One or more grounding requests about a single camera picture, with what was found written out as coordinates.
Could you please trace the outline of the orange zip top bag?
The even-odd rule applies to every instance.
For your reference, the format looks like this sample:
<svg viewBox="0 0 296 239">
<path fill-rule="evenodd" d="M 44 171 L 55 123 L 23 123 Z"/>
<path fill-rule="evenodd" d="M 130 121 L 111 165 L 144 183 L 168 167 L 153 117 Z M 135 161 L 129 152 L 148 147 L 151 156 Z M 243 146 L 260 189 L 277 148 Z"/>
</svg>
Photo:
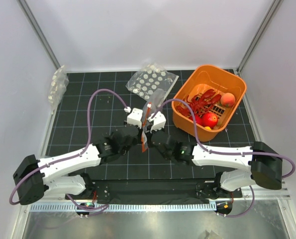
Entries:
<svg viewBox="0 0 296 239">
<path fill-rule="evenodd" d="M 142 115 L 142 134 L 141 134 L 141 147 L 142 152 L 148 149 L 148 139 L 145 131 L 149 125 L 148 118 L 156 111 L 156 109 L 163 103 L 165 97 L 165 91 L 162 89 L 157 89 L 150 95 L 147 99 L 146 104 L 143 107 Z"/>
</svg>

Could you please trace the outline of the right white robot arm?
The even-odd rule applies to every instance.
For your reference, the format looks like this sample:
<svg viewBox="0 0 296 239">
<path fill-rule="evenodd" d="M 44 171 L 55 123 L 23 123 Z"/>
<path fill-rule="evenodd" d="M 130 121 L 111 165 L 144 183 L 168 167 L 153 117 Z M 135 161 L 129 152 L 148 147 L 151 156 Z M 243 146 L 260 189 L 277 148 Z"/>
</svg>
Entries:
<svg viewBox="0 0 296 239">
<path fill-rule="evenodd" d="M 282 158 L 262 142 L 246 147 L 217 147 L 178 141 L 162 130 L 152 131 L 148 140 L 165 160 L 187 166 L 219 166 L 232 171 L 215 177 L 213 192 L 225 197 L 238 188 L 258 185 L 269 190 L 282 188 Z"/>
</svg>

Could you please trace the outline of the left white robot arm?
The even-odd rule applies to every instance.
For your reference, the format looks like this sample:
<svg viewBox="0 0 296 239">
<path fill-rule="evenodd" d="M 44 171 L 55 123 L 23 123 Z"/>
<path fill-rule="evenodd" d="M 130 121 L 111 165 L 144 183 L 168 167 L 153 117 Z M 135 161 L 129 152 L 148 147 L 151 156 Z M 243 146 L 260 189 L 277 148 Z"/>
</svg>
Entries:
<svg viewBox="0 0 296 239">
<path fill-rule="evenodd" d="M 15 188 L 9 199 L 10 204 L 35 203 L 47 191 L 59 188 L 56 179 L 63 179 L 65 175 L 83 168 L 118 160 L 139 143 L 141 132 L 141 123 L 127 123 L 110 135 L 70 153 L 41 159 L 33 154 L 25 157 L 13 174 Z"/>
</svg>

